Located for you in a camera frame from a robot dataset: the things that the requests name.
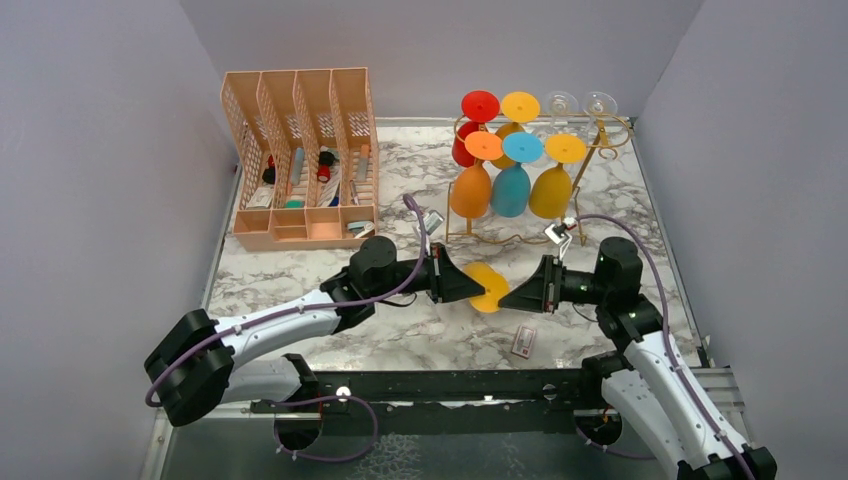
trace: gray wall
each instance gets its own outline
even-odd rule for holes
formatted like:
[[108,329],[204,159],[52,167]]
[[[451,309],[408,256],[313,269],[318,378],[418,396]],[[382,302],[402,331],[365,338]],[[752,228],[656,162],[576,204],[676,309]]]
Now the gray wall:
[[708,0],[636,125],[698,325],[782,478],[843,478],[848,3]]
[[0,478],[137,478],[234,154],[180,6],[0,5]]
[[220,75],[367,66],[383,117],[466,92],[607,92],[635,115],[702,0],[181,0]]

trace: marble table surface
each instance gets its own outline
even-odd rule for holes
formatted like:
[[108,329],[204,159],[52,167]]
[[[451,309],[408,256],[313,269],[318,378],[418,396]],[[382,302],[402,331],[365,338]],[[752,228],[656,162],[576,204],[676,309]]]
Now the marble table surface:
[[[623,135],[613,130],[612,140],[623,140]],[[379,233],[397,244],[400,259],[414,258],[419,248],[412,231],[414,216],[404,207],[401,195],[410,193],[424,209],[447,213],[448,184],[461,171],[451,158],[452,131],[449,127],[378,127],[377,136],[381,169]],[[553,165],[548,162],[539,160],[528,165],[531,179]],[[573,178],[576,169],[570,172]],[[616,160],[596,156],[581,185],[582,213],[619,218],[646,241],[669,299],[671,330],[687,362],[697,365],[693,335],[632,145],[621,147]],[[464,219],[454,215],[451,230],[463,229],[464,223]],[[475,231],[493,238],[512,233],[539,236],[545,224],[529,210],[515,219],[490,212],[474,223]],[[575,239],[565,262],[570,269],[591,271],[600,242],[608,236],[627,234],[613,224],[597,220],[585,222],[584,227],[588,234],[586,246],[580,246]],[[353,253],[249,253],[232,236],[231,228],[224,240],[208,308],[213,318],[243,315],[297,297],[338,273]],[[444,242],[444,233],[442,226],[433,240]],[[451,237],[448,252],[460,268],[470,262],[488,263],[514,288],[536,270],[542,254],[555,254],[556,247],[552,243],[489,245],[468,237]],[[642,291],[659,308],[658,290],[647,264],[642,284]],[[594,318],[591,306],[578,308]],[[510,352],[520,325],[537,332],[529,359]],[[434,305],[425,295],[419,295],[410,307],[379,305],[376,315],[355,328],[331,337],[307,339],[272,355],[299,353],[315,370],[518,369],[579,367],[584,357],[613,349],[598,326],[568,304],[562,304],[554,314],[515,310],[482,314],[467,301]]]

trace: orange desk organizer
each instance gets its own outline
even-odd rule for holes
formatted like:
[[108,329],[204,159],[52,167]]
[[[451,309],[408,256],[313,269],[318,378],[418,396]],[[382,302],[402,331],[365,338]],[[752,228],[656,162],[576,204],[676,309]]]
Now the orange desk organizer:
[[[246,250],[356,248],[365,241],[367,236],[354,238],[347,224],[378,223],[380,162],[368,69],[228,72],[221,103],[242,165],[233,234]],[[322,146],[338,152],[338,206],[317,204],[324,188],[316,178]],[[290,169],[298,148],[305,158],[293,185]],[[269,156],[276,165],[270,208],[247,209],[264,185]],[[368,162],[365,179],[356,175],[361,162]],[[285,208],[292,199],[302,200],[303,207]]]

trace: cable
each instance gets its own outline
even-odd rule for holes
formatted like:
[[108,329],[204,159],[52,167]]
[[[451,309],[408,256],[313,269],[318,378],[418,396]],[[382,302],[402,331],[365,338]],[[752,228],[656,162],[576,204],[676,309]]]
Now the cable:
[[379,432],[379,426],[377,424],[377,413],[374,412],[374,409],[365,400],[363,400],[359,397],[348,396],[348,395],[328,395],[326,397],[310,398],[309,400],[302,400],[302,401],[299,401],[299,402],[271,402],[271,403],[273,405],[278,406],[278,407],[291,408],[291,407],[302,407],[304,405],[312,405],[313,403],[323,403],[323,402],[328,402],[330,400],[341,400],[341,399],[351,400],[353,402],[356,402],[356,403],[362,405],[363,407],[365,407],[365,410],[368,411],[368,415],[371,416],[371,424],[374,426],[374,429],[371,432],[371,439],[368,441],[368,444],[362,450],[360,450],[356,453],[353,453],[351,455],[345,455],[344,457],[321,457],[321,456],[318,456],[318,455],[311,455],[311,454],[308,454],[308,453],[300,453],[300,450],[289,450],[288,448],[286,448],[283,445],[283,443],[280,441],[280,437],[277,436],[277,432],[274,431],[274,441],[277,442],[277,453],[285,452],[285,453],[292,456],[292,460],[296,460],[298,458],[305,458],[307,460],[315,460],[317,462],[324,462],[324,463],[349,462],[351,460],[356,460],[357,458],[368,453],[368,451],[371,450],[374,447],[374,445],[377,443],[377,438],[379,437],[380,432]]
[[418,300],[418,292],[414,292],[412,294],[412,300],[410,300],[406,303],[396,303],[396,302],[390,302],[388,300],[380,300],[380,303],[382,303],[383,305],[388,305],[390,307],[406,308],[406,307],[412,306],[412,304],[415,303],[416,300]]
[[[286,315],[291,315],[292,313],[301,312],[301,311],[305,312],[305,311],[323,310],[323,309],[330,309],[330,308],[336,309],[336,308],[360,307],[362,305],[370,305],[372,303],[377,303],[377,302],[385,300],[385,299],[387,299],[387,298],[389,298],[393,295],[396,295],[401,290],[406,288],[407,285],[412,283],[412,280],[415,279],[416,275],[418,275],[418,271],[421,269],[421,265],[424,264],[424,258],[427,256],[427,242],[426,242],[426,240],[427,240],[427,229],[424,227],[424,215],[421,213],[421,208],[418,206],[418,203],[415,202],[415,199],[412,198],[412,195],[405,193],[403,195],[403,203],[404,203],[404,205],[406,205],[406,207],[409,210],[411,210],[413,213],[415,213],[416,217],[418,217],[418,231],[420,232],[420,236],[421,236],[421,249],[420,249],[419,254],[418,254],[418,261],[415,262],[415,267],[412,268],[412,271],[409,273],[409,276],[406,277],[406,280],[401,282],[400,285],[398,285],[393,290],[386,292],[382,295],[378,295],[378,296],[372,297],[372,298],[366,298],[366,299],[363,299],[363,300],[354,300],[354,301],[350,301],[350,302],[334,302],[334,303],[313,303],[313,304],[310,304],[310,305],[305,305],[303,307],[286,308],[284,310],[280,310],[280,311],[277,311],[277,312],[269,313],[267,315],[263,315],[261,317],[250,320],[248,322],[244,322],[244,323],[241,324],[241,329],[247,330],[249,328],[253,328],[257,325],[261,325],[261,324],[268,322],[270,320],[274,320],[275,318],[280,318],[280,317],[283,317],[283,316],[286,316]],[[153,381],[153,384],[150,386],[150,388],[147,390],[147,394],[144,396],[144,403],[146,403],[147,406],[149,406],[149,407],[154,407],[154,408],[161,407],[162,402],[154,401],[153,395],[156,393],[156,391],[159,389],[159,387],[162,386],[162,383],[165,382],[165,379],[167,379],[168,376],[170,376],[172,373],[174,373],[174,371],[177,368],[179,368],[183,363],[185,363],[186,360],[193,357],[194,355],[196,355],[198,352],[200,352],[201,350],[203,350],[204,348],[206,348],[210,344],[217,342],[218,340],[220,340],[220,339],[222,339],[222,338],[224,338],[228,335],[234,334],[235,331],[236,331],[235,327],[227,328],[227,329],[222,330],[222,331],[220,331],[220,332],[218,332],[214,335],[210,335],[210,336],[204,338],[203,340],[201,340],[200,342],[195,344],[193,347],[186,350],[185,353],[180,355],[173,363],[171,363],[165,369],[165,371],[163,371],[158,377],[156,377],[156,380]]]
[[577,304],[576,304],[576,303],[572,303],[572,304],[571,304],[571,308],[572,308],[572,309],[574,309],[574,312],[575,312],[577,315],[580,315],[581,317],[585,318],[587,321],[590,321],[590,322],[592,322],[592,323],[598,323],[598,321],[597,321],[597,320],[592,319],[592,318],[589,318],[586,314],[584,314],[584,313],[583,313],[583,312],[581,312],[580,310],[577,310]]
[[640,455],[638,453],[624,452],[622,450],[610,448],[608,445],[601,445],[600,443],[595,442],[594,440],[591,440],[589,437],[587,437],[583,430],[581,430],[580,427],[576,425],[575,430],[577,430],[577,435],[580,435],[580,438],[586,441],[586,445],[597,448],[598,450],[601,450],[602,452],[612,455],[614,457],[626,458],[628,460],[656,460],[656,458],[650,455]]
[[645,245],[645,242],[639,238],[639,235],[630,227],[628,227],[621,220],[611,217],[609,215],[604,215],[600,213],[588,213],[585,215],[580,215],[576,218],[577,221],[582,220],[590,220],[593,218],[597,218],[600,220],[606,220],[608,222],[612,222],[618,225],[622,230],[627,232],[631,238],[633,238],[633,242],[639,247],[639,250],[642,251],[642,254],[645,255],[645,259],[648,260],[648,265],[651,267],[651,272],[654,274],[654,281],[657,283],[657,289],[659,289],[660,295],[660,303],[662,304],[662,329],[663,329],[663,345],[665,346],[665,351],[668,354],[669,362],[671,362],[671,366],[674,371],[677,373],[677,378],[680,379],[680,383],[683,384],[683,388],[689,394],[689,398],[698,408],[698,411],[701,415],[706,419],[707,423],[712,428],[713,432],[716,436],[718,436],[722,443],[730,450],[730,453],[733,454],[733,458],[739,463],[739,466],[742,468],[742,471],[745,472],[745,476],[748,477],[748,480],[756,480],[754,476],[754,472],[751,471],[751,467],[748,466],[748,463],[745,462],[745,459],[742,458],[742,453],[736,448],[736,445],[733,445],[733,442],[727,438],[727,435],[722,435],[723,429],[719,426],[718,422],[710,415],[707,406],[704,402],[698,397],[697,392],[695,391],[695,387],[689,381],[689,378],[683,374],[683,370],[680,368],[680,362],[677,360],[677,357],[672,353],[671,348],[671,340],[669,339],[670,328],[669,328],[669,318],[668,318],[668,299],[665,296],[665,289],[663,288],[662,279],[660,278],[660,272],[657,268],[657,264],[654,262],[654,257],[651,256],[651,252],[648,251],[648,247]]

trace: small card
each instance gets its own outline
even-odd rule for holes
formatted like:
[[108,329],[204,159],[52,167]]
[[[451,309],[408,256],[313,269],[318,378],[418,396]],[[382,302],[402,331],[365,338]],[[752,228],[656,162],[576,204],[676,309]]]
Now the small card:
[[523,358],[530,358],[533,350],[533,340],[536,339],[536,330],[524,325],[518,327],[515,340],[512,342],[512,353]]

